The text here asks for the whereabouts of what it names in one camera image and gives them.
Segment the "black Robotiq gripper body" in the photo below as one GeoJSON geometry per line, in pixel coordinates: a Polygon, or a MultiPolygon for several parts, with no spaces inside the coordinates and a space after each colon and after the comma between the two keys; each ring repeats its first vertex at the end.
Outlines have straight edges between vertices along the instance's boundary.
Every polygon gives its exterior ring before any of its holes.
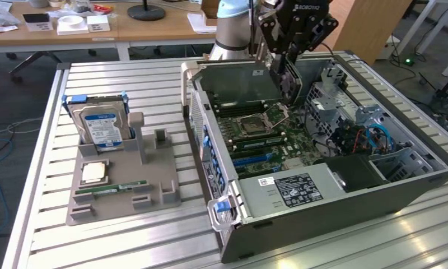
{"type": "Polygon", "coordinates": [[[306,20],[320,20],[329,16],[330,1],[277,1],[276,11],[284,11],[286,15],[285,24],[281,25],[281,30],[285,33],[285,43],[293,41],[296,32],[301,30],[306,24],[306,20]]]}

